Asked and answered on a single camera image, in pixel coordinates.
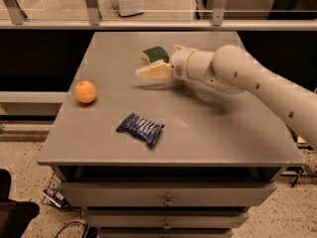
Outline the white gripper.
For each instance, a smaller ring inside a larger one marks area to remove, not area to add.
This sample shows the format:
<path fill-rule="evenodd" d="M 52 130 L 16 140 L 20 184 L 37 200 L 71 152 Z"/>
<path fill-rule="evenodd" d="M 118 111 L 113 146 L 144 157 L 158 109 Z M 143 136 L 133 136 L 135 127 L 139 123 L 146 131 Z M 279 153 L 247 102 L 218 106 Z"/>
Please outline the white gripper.
<path fill-rule="evenodd" d="M 138 68 L 135 75 L 139 79 L 167 79 L 172 75 L 176 79 L 189 80 L 188 63 L 190 57 L 197 49 L 187 48 L 180 44 L 174 44 L 174 53 L 169 56 L 169 64 L 157 60 L 144 67 Z"/>

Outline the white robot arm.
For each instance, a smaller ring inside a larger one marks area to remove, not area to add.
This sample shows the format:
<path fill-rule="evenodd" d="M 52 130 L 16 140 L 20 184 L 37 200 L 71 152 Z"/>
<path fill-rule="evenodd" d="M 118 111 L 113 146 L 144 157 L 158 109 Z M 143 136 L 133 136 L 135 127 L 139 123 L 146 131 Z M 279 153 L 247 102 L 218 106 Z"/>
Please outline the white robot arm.
<path fill-rule="evenodd" d="M 176 45 L 168 62 L 159 59 L 136 70 L 139 79 L 171 76 L 228 94 L 248 91 L 311 148 L 317 148 L 317 94 L 265 68 L 240 47 L 204 52 Z"/>

